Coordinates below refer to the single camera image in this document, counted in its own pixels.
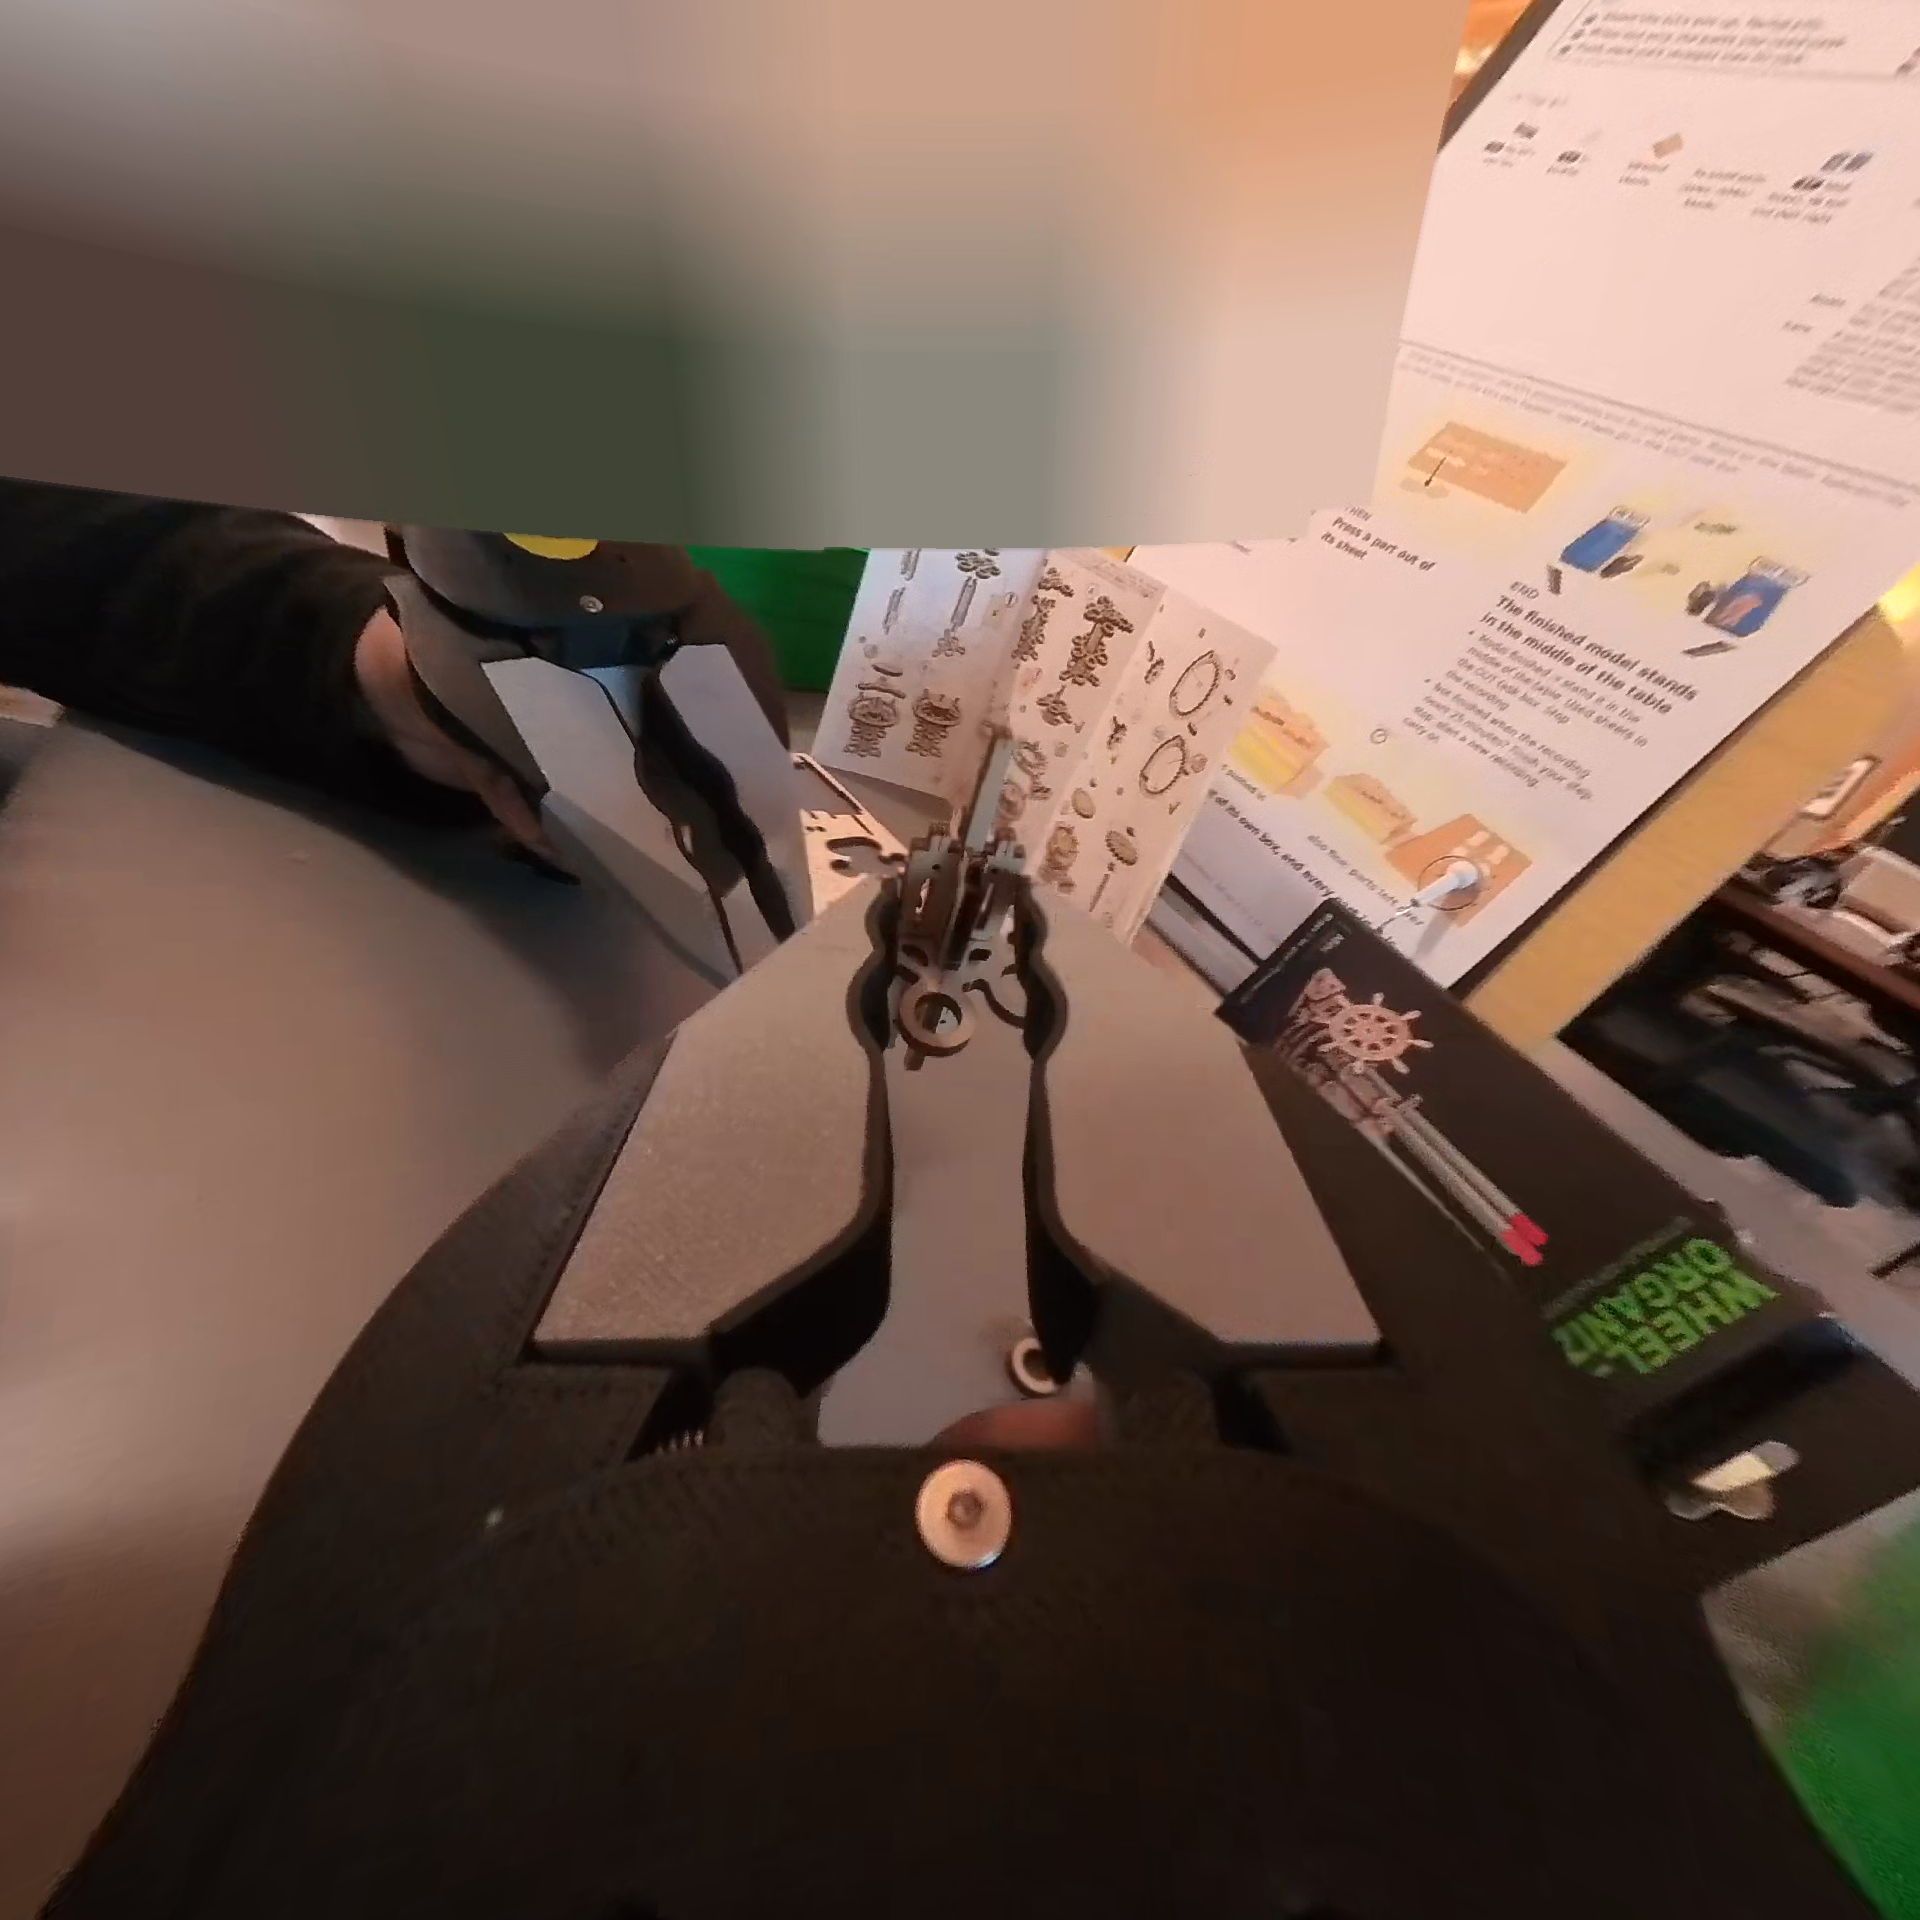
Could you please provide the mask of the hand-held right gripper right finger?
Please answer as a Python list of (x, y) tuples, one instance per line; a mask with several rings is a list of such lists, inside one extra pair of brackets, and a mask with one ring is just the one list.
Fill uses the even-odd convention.
[(1019, 902), (1031, 1328), (1059, 1378), (1381, 1353), (1235, 1033), (1069, 906)]

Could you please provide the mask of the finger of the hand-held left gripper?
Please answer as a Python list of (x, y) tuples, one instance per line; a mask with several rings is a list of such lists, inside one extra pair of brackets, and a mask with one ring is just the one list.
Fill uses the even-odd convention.
[(677, 829), (637, 781), (631, 721), (640, 670), (576, 675), (514, 658), (487, 663), (484, 677), (546, 783), (542, 817), (558, 848), (584, 878), (629, 898), (683, 966), (728, 985), (736, 960), (724, 921)]
[(637, 677), (637, 781), (719, 947), (778, 950), (812, 919), (800, 773), (722, 645)]

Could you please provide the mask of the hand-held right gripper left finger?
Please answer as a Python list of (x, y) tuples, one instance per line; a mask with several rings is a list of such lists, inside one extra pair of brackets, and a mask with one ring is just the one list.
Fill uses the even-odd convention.
[(543, 1360), (738, 1366), (890, 1285), (886, 896), (847, 896), (686, 1021), (534, 1327)]

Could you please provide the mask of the wooden model assembly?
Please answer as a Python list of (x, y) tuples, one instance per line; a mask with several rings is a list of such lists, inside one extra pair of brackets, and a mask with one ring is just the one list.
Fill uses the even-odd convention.
[(884, 889), (877, 1046), (906, 1070), (978, 1059), (999, 1088), (1023, 1095), (1040, 1049), (1040, 912), (1005, 807), (1016, 757), (1016, 736), (996, 728), (968, 800)]

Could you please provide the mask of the person's left forearm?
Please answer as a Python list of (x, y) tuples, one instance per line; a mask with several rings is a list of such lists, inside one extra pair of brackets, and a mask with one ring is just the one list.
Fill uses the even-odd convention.
[(384, 561), (288, 513), (3, 483), (3, 683), (327, 794), (413, 773), (354, 677)]

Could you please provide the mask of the emptied wooden parts sheet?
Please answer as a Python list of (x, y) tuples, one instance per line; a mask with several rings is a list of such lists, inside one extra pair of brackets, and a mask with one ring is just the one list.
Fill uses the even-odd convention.
[(814, 757), (796, 752), (790, 761), (800, 783), (808, 910), (818, 919), (859, 882), (901, 878), (908, 846)]

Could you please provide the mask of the laser-cut wooden parts sheet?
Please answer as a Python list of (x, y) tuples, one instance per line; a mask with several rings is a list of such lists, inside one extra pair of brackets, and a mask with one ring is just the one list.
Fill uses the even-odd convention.
[(1005, 715), (1016, 623), (1046, 551), (872, 550), (812, 757), (956, 805)]
[(1130, 736), (1130, 675), (1163, 591), (1107, 550), (1051, 550), (1004, 619), (1011, 653), (995, 721), (1014, 745), (996, 835), (1023, 854), (1029, 878), (1093, 909), (1118, 870), (1118, 755)]
[(1120, 945), (1144, 925), (1275, 656), (1188, 595), (1158, 595), (1062, 815), (1077, 835), (1062, 889)]

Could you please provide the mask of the black model kit box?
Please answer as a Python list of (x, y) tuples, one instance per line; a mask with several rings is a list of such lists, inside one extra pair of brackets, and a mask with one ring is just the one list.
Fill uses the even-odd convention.
[(1647, 1466), (1779, 1438), (1810, 1478), (1851, 1357), (1831, 1313), (1381, 931), (1326, 903), (1216, 1013), (1447, 1218)]

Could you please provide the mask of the person's left hand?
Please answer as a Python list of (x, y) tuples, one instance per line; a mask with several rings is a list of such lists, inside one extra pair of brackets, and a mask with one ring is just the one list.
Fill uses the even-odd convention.
[(576, 886), (542, 811), (496, 760), (471, 751), (430, 719), (394, 608), (368, 619), (351, 647), (351, 682), (373, 731), (424, 783), (478, 800), (502, 843), (546, 878)]

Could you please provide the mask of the green plastic bin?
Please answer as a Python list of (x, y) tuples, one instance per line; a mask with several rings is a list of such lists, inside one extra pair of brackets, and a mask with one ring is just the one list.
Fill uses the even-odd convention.
[(1749, 1719), (1871, 1906), (1917, 1917), (1917, 1493), (1702, 1601)]
[(788, 689), (827, 693), (868, 551), (695, 544), (688, 558), (756, 623)]

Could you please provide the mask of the yellow poster backing board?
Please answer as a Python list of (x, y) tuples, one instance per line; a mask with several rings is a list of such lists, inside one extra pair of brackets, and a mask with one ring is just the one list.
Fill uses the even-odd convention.
[(1749, 858), (1879, 829), (1916, 791), (1916, 752), (1912, 567), (1456, 997), (1500, 1038), (1538, 1049)]

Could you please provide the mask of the metal clip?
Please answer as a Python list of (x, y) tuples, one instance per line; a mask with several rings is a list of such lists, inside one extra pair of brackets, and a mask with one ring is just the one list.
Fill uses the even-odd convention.
[(1780, 1482), (1798, 1466), (1797, 1448), (1767, 1438), (1663, 1488), (1663, 1509), (1683, 1522), (1767, 1522), (1779, 1511)]

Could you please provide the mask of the cluttered background desk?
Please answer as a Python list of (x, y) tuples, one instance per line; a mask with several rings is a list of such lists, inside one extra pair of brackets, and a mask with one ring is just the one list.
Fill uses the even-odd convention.
[(1694, 1146), (1916, 1215), (1916, 731), (1859, 757), (1567, 1024)]

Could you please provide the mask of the white instruction poster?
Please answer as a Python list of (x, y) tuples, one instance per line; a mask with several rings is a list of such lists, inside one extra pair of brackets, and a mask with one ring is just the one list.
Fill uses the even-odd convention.
[[(1475, 983), (1916, 561), (1917, 5), (1531, 5), (1451, 110), (1375, 477), (1134, 563), (1275, 642), (1171, 893)], [(1413, 914), (1435, 861), (1469, 917)]]

